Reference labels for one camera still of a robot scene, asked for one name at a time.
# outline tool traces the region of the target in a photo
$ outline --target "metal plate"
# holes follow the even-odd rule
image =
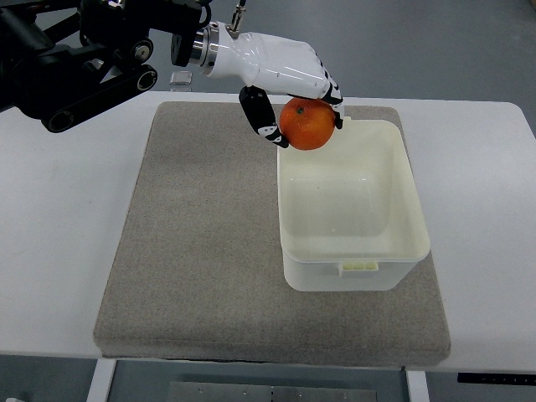
[[[167,402],[377,402],[371,389],[172,382]]]

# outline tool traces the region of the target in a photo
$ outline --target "white table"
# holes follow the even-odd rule
[[[62,134],[0,114],[0,353],[100,357],[92,331],[157,106],[237,100],[151,92]],[[452,340],[425,369],[536,373],[536,140],[523,113],[347,104],[392,106],[405,129]]]

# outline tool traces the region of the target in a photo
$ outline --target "metal connector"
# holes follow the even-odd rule
[[[230,37],[233,39],[237,39],[238,35],[240,35],[240,26],[242,25],[242,19],[244,18],[244,13],[245,13],[245,7],[241,6],[240,4],[237,4],[231,23],[225,25],[227,32],[229,32]]]
[[[197,64],[203,69],[203,74],[209,75],[216,63],[218,48],[219,25],[211,22],[207,28],[196,33],[189,62]]]

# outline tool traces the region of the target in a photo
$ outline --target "white plastic container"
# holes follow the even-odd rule
[[[278,149],[286,281],[298,291],[385,291],[430,252],[399,129],[345,118],[323,147]]]

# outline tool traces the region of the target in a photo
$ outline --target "orange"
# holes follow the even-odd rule
[[[281,111],[279,129],[294,148],[317,149],[333,134],[335,112],[323,100],[292,98]]]

